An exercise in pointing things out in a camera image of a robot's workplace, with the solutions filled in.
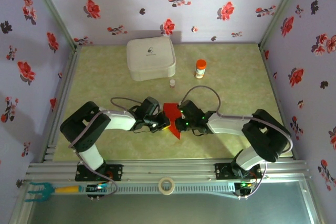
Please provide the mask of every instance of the masking tape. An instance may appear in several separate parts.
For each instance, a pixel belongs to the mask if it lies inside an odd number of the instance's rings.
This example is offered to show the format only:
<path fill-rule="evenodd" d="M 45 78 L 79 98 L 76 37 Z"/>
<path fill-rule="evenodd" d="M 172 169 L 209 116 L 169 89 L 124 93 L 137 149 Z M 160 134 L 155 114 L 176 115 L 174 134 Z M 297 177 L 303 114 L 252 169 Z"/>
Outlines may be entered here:
<path fill-rule="evenodd" d="M 171 184 L 172 184 L 172 187 L 166 191 L 162 188 L 162 184 L 165 182 L 165 181 L 169 181 Z M 170 195 L 172 194 L 174 191 L 175 191 L 175 182 L 174 180 L 172 180 L 172 178 L 169 178 L 169 177 L 163 177 L 160 179 L 159 181 L 159 184 L 158 184 L 158 187 L 159 187 L 159 191 L 163 194 L 163 195 Z"/>

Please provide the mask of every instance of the white storage box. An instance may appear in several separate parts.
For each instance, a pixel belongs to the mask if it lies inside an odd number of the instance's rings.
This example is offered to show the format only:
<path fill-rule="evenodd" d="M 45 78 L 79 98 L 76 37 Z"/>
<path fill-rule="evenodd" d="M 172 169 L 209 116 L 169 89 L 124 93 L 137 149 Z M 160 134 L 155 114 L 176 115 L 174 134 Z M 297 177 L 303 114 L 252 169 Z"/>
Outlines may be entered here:
<path fill-rule="evenodd" d="M 171 77 L 176 57 L 169 37 L 135 39 L 127 43 L 127 65 L 135 81 Z"/>

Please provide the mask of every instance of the floral wallpaper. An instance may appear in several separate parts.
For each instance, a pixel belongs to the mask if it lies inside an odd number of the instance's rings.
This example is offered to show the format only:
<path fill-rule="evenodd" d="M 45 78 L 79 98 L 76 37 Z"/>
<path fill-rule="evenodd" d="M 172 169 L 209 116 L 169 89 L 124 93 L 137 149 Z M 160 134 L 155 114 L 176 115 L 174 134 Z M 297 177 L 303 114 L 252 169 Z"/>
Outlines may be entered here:
<path fill-rule="evenodd" d="M 57 105 L 69 44 L 42 0 L 0 0 L 0 223 L 8 223 Z"/>
<path fill-rule="evenodd" d="M 258 43 L 281 0 L 52 1 L 74 42 L 109 45 L 160 35 L 174 43 Z M 289 18 L 284 34 L 290 26 Z"/>
<path fill-rule="evenodd" d="M 336 212 L 335 1 L 291 0 L 265 45 L 265 61 L 292 130 L 298 157 L 306 159 L 326 223 Z"/>

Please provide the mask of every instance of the purple wall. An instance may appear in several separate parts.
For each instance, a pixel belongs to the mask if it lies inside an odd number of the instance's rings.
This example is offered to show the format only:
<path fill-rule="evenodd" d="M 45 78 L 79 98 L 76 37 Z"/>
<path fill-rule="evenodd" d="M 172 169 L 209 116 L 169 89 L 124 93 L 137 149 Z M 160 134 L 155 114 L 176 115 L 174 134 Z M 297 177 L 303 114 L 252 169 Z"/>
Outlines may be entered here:
<path fill-rule="evenodd" d="M 292 0 L 265 46 L 273 85 L 329 222 L 336 220 L 336 0 Z"/>
<path fill-rule="evenodd" d="M 8 223 L 16 181 L 45 141 L 50 100 L 71 49 L 42 0 L 0 0 L 0 6 L 0 223 Z"/>

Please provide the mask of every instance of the cable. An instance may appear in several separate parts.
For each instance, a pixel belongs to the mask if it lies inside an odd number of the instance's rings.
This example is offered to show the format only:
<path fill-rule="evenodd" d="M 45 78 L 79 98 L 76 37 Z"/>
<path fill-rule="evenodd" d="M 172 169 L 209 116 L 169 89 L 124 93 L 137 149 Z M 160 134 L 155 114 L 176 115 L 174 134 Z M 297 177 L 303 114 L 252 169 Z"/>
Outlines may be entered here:
<path fill-rule="evenodd" d="M 284 136 L 286 137 L 288 143 L 289 143 L 289 147 L 288 147 L 287 149 L 285 149 L 284 151 L 282 151 L 282 153 L 287 153 L 287 152 L 290 152 L 290 151 L 292 150 L 292 148 L 293 148 L 293 141 L 292 141 L 292 139 L 290 138 L 290 136 L 289 136 L 286 132 L 284 132 L 284 131 L 283 131 L 282 129 L 280 129 L 279 127 L 276 127 L 275 125 L 273 125 L 273 124 L 271 124 L 271 123 L 269 123 L 269 122 L 266 122 L 266 121 L 261 120 L 261 119 L 258 119 L 258 118 L 254 118 L 254 117 L 252 117 L 252 116 L 223 115 L 223 114 L 221 114 L 221 113 L 219 112 L 219 109 L 220 109 L 221 104 L 222 104 L 222 103 L 221 103 L 221 98 L 219 97 L 218 93 L 217 93 L 214 89 L 212 89 L 212 88 L 210 88 L 210 87 L 208 87 L 208 86 L 198 85 L 198 86 L 194 86 L 193 88 L 189 89 L 189 91 L 188 91 L 188 92 L 185 94 L 185 96 L 183 97 L 181 103 L 184 102 L 185 98 L 187 97 L 187 95 L 188 95 L 192 90 L 194 90 L 194 89 L 196 89 L 196 88 L 200 88 L 200 87 L 210 89 L 210 90 L 213 91 L 213 92 L 215 93 L 215 95 L 217 96 L 217 98 L 218 98 L 218 107 L 217 107 L 217 109 L 216 109 L 216 114 L 217 114 L 220 118 L 237 119 L 237 120 L 248 119 L 248 120 L 256 121 L 256 122 L 262 123 L 262 124 L 264 124 L 264 125 L 266 125 L 266 126 L 269 126 L 269 127 L 273 128 L 274 130 L 280 132 L 282 135 L 284 135 Z"/>
<path fill-rule="evenodd" d="M 145 132 L 151 132 L 151 131 L 138 131 L 138 132 L 135 132 L 133 131 L 135 134 L 138 134 L 138 133 L 145 133 Z"/>
<path fill-rule="evenodd" d="M 219 108 L 221 107 L 221 104 L 222 104 L 222 102 L 221 102 L 221 98 L 219 97 L 218 93 L 217 93 L 213 88 L 210 88 L 210 87 L 208 87 L 208 86 L 204 86 L 204 85 L 194 86 L 193 88 L 189 89 L 189 91 L 188 91 L 188 92 L 185 94 L 185 96 L 183 97 L 181 103 L 184 102 L 185 98 L 187 97 L 187 95 L 188 95 L 192 90 L 194 90 L 194 89 L 196 89 L 196 88 L 200 88 L 200 87 L 202 87 L 202 88 L 206 88 L 206 89 L 210 89 L 212 92 L 215 93 L 215 95 L 216 95 L 217 98 L 218 98 L 218 107 L 217 107 L 217 110 L 216 110 L 216 111 L 219 111 Z"/>
<path fill-rule="evenodd" d="M 195 130 L 194 129 L 192 129 L 192 132 L 193 132 L 193 134 L 195 135 L 195 136 L 203 136 L 203 135 L 207 135 L 208 133 L 201 133 L 201 134 L 199 134 L 199 135 L 196 135 L 196 133 L 195 133 Z"/>
<path fill-rule="evenodd" d="M 126 98 L 126 97 L 112 97 L 110 102 L 114 105 L 114 106 L 117 106 L 118 108 L 121 108 L 125 111 L 127 111 L 128 109 L 126 109 L 125 107 L 123 106 L 120 106 L 120 105 L 117 105 L 116 103 L 113 102 L 114 99 L 123 99 L 123 100 L 128 100 L 128 101 L 132 101 L 132 102 L 136 102 L 136 103 L 139 103 L 141 104 L 141 102 L 137 101 L 137 100 L 133 100 L 133 99 L 130 99 L 130 98 Z"/>

